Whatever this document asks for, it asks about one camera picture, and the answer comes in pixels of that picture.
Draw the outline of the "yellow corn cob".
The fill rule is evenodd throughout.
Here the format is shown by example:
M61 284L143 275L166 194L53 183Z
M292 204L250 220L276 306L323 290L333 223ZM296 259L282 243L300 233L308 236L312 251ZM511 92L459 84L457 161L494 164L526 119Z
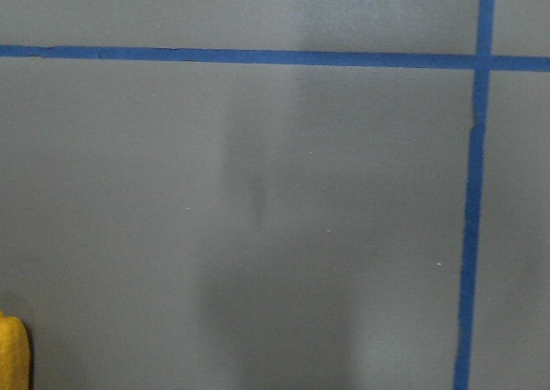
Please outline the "yellow corn cob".
M23 323L1 313L1 389L28 390L31 350Z

